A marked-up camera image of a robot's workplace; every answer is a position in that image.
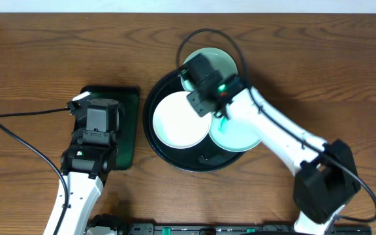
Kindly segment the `mint green plate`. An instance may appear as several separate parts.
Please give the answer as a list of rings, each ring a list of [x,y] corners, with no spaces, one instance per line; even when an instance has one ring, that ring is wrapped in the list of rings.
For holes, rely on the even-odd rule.
[[[200,78],[207,77],[207,74],[218,71],[221,75],[221,83],[225,83],[231,76],[238,74],[238,69],[234,59],[225,51],[218,48],[201,48],[191,53],[183,64],[189,63],[190,60],[198,54],[203,55],[208,62],[200,60],[194,63],[194,71],[197,71]]]
[[[247,151],[260,143],[260,138],[246,124],[226,117],[212,117],[209,136],[217,146],[231,152]]]

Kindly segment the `white plate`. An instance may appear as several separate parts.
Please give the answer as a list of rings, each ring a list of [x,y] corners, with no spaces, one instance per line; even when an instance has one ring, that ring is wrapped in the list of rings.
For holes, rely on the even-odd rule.
[[[159,102],[153,112],[154,133],[168,147],[191,148],[209,133],[211,114],[200,117],[189,103],[188,94],[188,91],[171,93]]]

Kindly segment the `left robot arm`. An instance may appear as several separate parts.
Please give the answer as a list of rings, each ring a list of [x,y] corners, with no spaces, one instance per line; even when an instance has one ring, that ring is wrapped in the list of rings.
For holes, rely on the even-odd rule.
[[[84,234],[119,153],[116,135],[122,105],[112,99],[68,103],[76,117],[69,147],[61,156],[61,179],[45,234]]]

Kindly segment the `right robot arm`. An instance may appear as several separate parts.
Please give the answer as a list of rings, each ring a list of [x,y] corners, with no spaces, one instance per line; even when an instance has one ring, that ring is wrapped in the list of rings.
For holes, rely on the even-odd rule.
[[[248,77],[222,75],[199,51],[186,59],[181,76],[193,87],[187,99],[199,116],[213,114],[245,125],[291,171],[293,200],[300,210],[294,230],[325,234],[361,190],[350,147],[341,140],[329,144],[299,127],[268,103]]]

